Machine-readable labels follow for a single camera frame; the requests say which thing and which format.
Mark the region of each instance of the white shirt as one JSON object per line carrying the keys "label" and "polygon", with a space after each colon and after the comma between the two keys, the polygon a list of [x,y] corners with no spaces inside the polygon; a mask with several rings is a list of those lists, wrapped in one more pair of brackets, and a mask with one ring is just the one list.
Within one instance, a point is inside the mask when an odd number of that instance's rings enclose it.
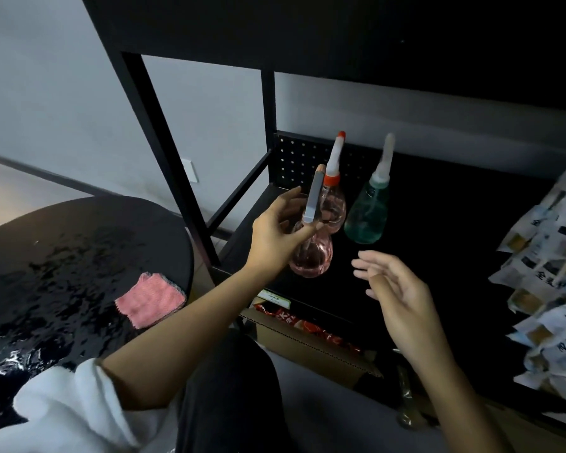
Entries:
{"label": "white shirt", "polygon": [[0,429],[0,453],[170,453],[178,430],[167,409],[123,411],[113,383],[89,359],[75,373],[59,366],[33,377],[15,395],[27,422]]}

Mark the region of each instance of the wet table surface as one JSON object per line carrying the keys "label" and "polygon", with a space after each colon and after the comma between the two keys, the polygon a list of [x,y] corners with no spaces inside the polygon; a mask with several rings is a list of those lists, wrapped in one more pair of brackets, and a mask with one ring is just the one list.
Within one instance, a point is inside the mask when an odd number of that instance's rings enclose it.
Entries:
{"label": "wet table surface", "polygon": [[31,377],[138,334],[114,301],[143,272],[185,292],[194,272],[183,220],[147,200],[72,200],[0,226],[0,428],[23,421],[13,397]]}

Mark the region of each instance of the floor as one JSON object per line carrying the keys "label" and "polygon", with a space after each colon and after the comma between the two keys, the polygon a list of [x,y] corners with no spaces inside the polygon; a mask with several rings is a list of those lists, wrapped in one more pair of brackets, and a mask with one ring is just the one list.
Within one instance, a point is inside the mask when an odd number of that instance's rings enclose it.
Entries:
{"label": "floor", "polygon": [[[0,165],[0,225],[16,217],[87,194]],[[214,239],[217,251],[226,242]],[[192,291],[212,289],[208,270],[196,251]],[[269,353],[279,375],[292,436],[306,453],[448,451],[442,433],[413,433],[396,423],[396,412],[278,355]],[[276,439],[276,426],[272,429]]]}

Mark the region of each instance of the perforated metal panel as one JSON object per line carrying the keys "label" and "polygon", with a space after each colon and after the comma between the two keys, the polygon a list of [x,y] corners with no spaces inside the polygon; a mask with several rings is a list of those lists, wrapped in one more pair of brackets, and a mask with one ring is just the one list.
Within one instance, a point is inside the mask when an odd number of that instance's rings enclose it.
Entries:
{"label": "perforated metal panel", "polygon": [[[285,132],[275,134],[275,153],[271,159],[275,185],[291,189],[302,186],[308,193],[319,164],[326,164],[334,140],[299,137]],[[345,191],[360,188],[380,161],[381,150],[346,143],[340,156],[340,185]]]}

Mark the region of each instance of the cleaning rag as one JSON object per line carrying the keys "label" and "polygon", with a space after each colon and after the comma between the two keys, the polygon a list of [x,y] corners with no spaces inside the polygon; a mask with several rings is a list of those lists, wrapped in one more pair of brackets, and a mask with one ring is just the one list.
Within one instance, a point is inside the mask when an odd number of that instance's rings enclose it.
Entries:
{"label": "cleaning rag", "polygon": [[186,294],[162,274],[144,272],[136,284],[115,301],[136,329],[149,327],[180,310]]}

